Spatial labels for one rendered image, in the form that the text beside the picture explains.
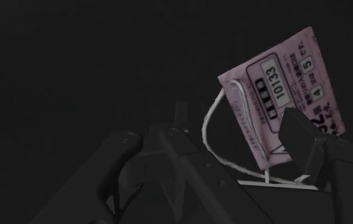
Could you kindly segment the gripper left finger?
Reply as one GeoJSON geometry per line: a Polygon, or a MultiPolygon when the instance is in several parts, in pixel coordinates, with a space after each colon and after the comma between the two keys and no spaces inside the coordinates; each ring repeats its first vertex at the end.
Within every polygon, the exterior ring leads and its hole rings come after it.
{"type": "MultiPolygon", "coordinates": [[[[191,220],[184,215],[185,187],[190,186],[201,201],[193,214],[208,216],[215,224],[273,224],[215,157],[198,151],[180,127],[161,129],[157,140],[161,157],[152,164],[168,164],[175,175],[173,212],[177,223],[191,220]]],[[[139,134],[113,133],[30,224],[120,224],[120,173],[143,146],[139,134]]]]}

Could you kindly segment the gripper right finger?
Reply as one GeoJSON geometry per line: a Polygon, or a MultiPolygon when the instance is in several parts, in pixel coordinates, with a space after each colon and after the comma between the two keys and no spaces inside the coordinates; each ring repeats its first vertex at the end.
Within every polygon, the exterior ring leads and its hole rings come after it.
{"type": "Polygon", "coordinates": [[[323,133],[294,108],[285,109],[278,138],[311,185],[330,184],[337,224],[353,224],[353,143],[323,133]]]}

